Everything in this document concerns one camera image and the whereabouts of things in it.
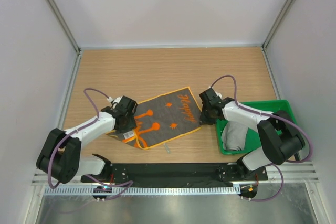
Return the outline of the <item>grey panda towel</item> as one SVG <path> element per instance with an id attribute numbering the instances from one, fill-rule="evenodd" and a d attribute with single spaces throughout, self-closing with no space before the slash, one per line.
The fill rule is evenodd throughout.
<path id="1" fill-rule="evenodd" d="M 241 151 L 245 147 L 248 127 L 228 121 L 223 129 L 221 140 L 226 151 Z"/>

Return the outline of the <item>grey orange happy towel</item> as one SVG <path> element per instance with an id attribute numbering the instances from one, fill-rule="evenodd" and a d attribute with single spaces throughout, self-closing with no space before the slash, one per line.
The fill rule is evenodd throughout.
<path id="1" fill-rule="evenodd" d="M 149 150 L 198 131 L 201 108 L 190 87 L 158 95 L 138 104 L 136 128 L 106 135 L 141 150 Z"/>

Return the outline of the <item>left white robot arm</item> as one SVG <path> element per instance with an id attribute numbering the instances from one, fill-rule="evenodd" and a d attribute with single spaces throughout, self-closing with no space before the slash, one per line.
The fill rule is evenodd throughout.
<path id="1" fill-rule="evenodd" d="M 75 176 L 81 176 L 83 182 L 106 182 L 111 177 L 112 166 L 107 158 L 99 154 L 81 156 L 81 150 L 100 135 L 110 131 L 123 134 L 136 128 L 134 114 L 138 104 L 134 100 L 121 96 L 110 103 L 111 106 L 76 127 L 49 132 L 36 166 L 47 174 L 50 188 L 56 188 L 53 179 L 66 184 Z"/>

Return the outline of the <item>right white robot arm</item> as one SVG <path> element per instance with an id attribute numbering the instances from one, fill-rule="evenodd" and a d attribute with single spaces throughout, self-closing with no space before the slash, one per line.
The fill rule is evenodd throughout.
<path id="1" fill-rule="evenodd" d="M 243 106 L 233 98 L 222 99 L 213 88 L 200 95 L 200 123 L 213 125 L 217 120 L 239 123 L 259 134 L 261 147 L 237 160 L 236 173 L 248 180 L 257 169 L 269 164 L 281 165 L 305 147 L 305 141 L 284 110 L 271 113 Z"/>

